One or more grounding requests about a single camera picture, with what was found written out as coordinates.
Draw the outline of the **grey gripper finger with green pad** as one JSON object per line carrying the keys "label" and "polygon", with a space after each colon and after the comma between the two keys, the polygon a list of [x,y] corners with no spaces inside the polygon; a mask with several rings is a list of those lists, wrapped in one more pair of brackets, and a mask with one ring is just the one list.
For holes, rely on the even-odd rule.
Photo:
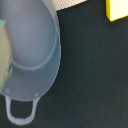
{"label": "grey gripper finger with green pad", "polygon": [[13,55],[10,39],[6,30],[6,21],[0,20],[0,88],[11,76]]}

